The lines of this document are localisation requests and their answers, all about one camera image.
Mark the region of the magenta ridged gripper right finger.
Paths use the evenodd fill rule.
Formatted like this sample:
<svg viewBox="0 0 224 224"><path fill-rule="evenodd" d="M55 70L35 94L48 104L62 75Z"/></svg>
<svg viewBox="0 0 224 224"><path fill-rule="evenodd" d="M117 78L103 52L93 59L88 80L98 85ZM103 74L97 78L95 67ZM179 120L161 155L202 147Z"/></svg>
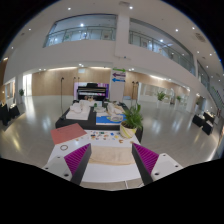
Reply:
<svg viewBox="0 0 224 224"><path fill-rule="evenodd" d="M132 144L132 155L137 164L144 185L153 182L152 170L159 158L159 155L139 144Z"/></svg>

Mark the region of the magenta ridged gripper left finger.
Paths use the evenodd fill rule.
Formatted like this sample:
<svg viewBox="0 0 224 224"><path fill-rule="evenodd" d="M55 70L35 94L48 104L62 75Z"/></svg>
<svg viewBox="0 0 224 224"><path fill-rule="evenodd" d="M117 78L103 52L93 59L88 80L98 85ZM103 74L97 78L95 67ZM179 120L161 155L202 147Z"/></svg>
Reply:
<svg viewBox="0 0 224 224"><path fill-rule="evenodd" d="M86 144L64 157L72 174L72 183L75 183L76 185L81 183L91 153L91 144Z"/></svg>

